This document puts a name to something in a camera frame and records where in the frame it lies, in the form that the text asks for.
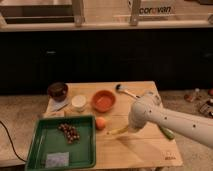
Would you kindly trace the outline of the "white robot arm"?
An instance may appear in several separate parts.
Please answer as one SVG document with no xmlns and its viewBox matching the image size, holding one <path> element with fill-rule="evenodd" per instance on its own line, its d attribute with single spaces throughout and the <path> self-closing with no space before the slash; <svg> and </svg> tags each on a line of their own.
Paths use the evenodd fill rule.
<svg viewBox="0 0 213 171">
<path fill-rule="evenodd" d="M 133 102 L 128 121 L 136 130 L 151 122 L 213 148 L 212 119 L 163 108 L 161 98 L 152 91 L 145 92 Z"/>
</svg>

